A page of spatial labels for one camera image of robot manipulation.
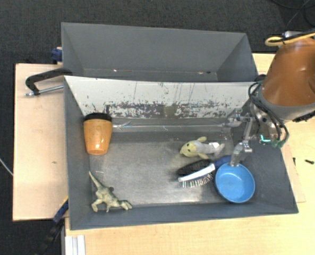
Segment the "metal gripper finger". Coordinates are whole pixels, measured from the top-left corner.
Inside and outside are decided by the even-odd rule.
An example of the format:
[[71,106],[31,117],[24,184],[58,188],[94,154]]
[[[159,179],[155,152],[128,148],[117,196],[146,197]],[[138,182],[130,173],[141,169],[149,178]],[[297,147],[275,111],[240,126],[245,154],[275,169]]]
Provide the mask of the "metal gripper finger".
[[250,142],[248,140],[239,142],[233,149],[229,165],[232,167],[239,166],[240,162],[245,160],[247,155],[251,154],[252,152],[253,150],[250,147]]
[[244,112],[241,108],[234,109],[222,124],[223,128],[236,128],[245,123],[246,126],[253,124],[253,117],[249,112]]

